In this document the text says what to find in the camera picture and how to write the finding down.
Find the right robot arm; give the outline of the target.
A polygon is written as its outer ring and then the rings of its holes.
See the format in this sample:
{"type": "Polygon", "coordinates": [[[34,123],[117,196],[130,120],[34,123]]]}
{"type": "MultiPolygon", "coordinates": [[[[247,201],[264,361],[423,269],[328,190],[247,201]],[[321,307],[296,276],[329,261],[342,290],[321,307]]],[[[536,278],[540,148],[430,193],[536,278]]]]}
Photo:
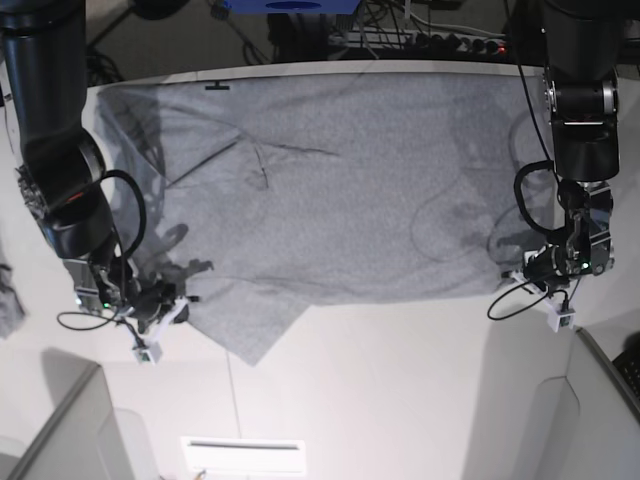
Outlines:
{"type": "Polygon", "coordinates": [[[1,49],[18,124],[17,181],[23,201],[56,255],[77,262],[112,322],[137,334],[177,302],[174,285],[139,280],[131,265],[148,225],[144,195],[127,172],[108,169],[82,114],[96,66],[108,59],[86,37],[83,1],[4,1],[1,49]],[[102,189],[120,180],[134,197],[138,226],[125,245],[102,189]]]}

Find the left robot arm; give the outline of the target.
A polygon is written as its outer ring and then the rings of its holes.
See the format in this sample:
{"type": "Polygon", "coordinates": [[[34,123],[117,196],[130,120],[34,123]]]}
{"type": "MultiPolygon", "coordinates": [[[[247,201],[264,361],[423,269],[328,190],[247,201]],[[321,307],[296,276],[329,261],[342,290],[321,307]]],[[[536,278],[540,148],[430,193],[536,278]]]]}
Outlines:
{"type": "Polygon", "coordinates": [[[513,190],[525,223],[545,239],[527,254],[524,284],[550,298],[572,280],[598,276],[614,264],[609,223],[609,180],[620,171],[619,94],[616,63],[627,21],[637,19],[633,1],[541,1],[545,45],[543,85],[552,144],[545,160],[524,165],[513,190]],[[564,223],[551,229],[530,215],[523,184],[529,174],[549,171],[564,223]]]}

